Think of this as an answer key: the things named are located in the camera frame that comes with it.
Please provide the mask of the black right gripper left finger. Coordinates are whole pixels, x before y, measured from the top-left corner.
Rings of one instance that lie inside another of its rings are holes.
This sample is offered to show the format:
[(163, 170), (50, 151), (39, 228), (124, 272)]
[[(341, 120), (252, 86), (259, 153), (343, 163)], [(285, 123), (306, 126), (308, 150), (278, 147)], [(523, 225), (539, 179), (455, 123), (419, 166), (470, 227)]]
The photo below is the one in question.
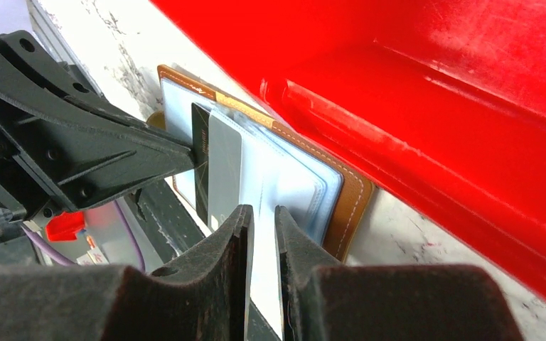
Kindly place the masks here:
[(132, 266), (0, 266), (0, 340), (245, 340), (254, 218), (146, 274)]

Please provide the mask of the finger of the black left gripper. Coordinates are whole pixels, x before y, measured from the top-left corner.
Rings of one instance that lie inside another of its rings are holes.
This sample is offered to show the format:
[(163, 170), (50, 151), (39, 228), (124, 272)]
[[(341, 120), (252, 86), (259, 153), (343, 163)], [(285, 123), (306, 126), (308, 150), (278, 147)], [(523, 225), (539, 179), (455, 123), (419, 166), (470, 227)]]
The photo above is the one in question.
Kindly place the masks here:
[(69, 129), (159, 141), (160, 132), (70, 76), (27, 31), (0, 34), (0, 100)]
[(191, 147), (159, 132), (130, 141), (77, 131), (0, 100), (0, 207), (13, 220), (78, 212), (192, 169)]

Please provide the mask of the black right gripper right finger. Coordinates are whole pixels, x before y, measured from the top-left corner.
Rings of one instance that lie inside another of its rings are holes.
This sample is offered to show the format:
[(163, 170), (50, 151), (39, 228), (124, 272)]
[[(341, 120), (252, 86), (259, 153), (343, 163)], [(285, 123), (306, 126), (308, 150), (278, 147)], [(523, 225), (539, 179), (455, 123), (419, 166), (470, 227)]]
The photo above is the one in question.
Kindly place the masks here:
[(521, 340), (498, 284), (467, 264), (346, 266), (274, 213), (285, 340)]

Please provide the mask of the brown leather card holder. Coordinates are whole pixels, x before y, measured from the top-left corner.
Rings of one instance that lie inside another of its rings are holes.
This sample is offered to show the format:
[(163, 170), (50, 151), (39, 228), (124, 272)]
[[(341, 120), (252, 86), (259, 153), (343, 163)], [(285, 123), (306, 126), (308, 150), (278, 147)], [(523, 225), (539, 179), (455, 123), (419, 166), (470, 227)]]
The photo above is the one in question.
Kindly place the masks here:
[[(310, 238), (337, 260), (346, 259), (374, 190), (369, 180), (242, 100), (167, 65), (157, 74), (169, 133), (193, 147), (191, 104), (210, 112), (209, 228), (235, 205), (248, 204), (258, 236), (267, 240), (274, 208), (283, 205)], [(172, 183), (196, 210), (194, 169)]]

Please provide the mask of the red plastic bin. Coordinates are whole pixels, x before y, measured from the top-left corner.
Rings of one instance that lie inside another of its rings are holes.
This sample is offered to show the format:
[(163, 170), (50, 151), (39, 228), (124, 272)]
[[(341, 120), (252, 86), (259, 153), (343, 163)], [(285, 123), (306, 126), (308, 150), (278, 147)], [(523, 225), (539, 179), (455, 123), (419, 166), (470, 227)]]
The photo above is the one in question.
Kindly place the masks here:
[(156, 1), (291, 128), (546, 300), (546, 1)]

